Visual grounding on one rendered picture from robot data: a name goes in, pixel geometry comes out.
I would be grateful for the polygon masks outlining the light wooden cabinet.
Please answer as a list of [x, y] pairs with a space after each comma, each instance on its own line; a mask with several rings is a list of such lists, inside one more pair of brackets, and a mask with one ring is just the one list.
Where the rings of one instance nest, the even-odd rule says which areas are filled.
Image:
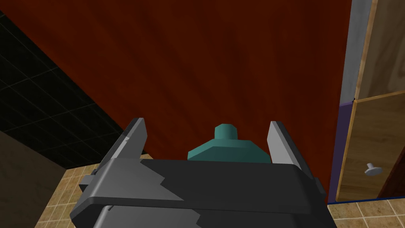
[[405, 195], [404, 148], [405, 0], [351, 0], [328, 201]]

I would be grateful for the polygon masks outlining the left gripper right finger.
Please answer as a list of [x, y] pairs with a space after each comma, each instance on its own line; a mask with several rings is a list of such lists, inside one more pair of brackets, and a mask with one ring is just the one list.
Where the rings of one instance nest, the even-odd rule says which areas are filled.
[[304, 169], [305, 161], [282, 122], [271, 121], [267, 144], [273, 163], [292, 164]]

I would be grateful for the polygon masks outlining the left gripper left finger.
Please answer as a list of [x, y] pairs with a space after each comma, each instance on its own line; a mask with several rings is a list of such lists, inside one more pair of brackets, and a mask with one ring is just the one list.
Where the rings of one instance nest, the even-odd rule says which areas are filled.
[[101, 165], [112, 158], [140, 158], [147, 136], [144, 118], [134, 118], [107, 152]]

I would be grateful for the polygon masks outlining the grey cabinet knob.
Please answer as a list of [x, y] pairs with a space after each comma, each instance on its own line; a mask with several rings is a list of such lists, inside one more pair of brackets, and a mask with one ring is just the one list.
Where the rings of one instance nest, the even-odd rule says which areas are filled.
[[375, 167], [372, 163], [367, 164], [367, 169], [364, 172], [367, 176], [376, 176], [382, 173], [381, 167]]

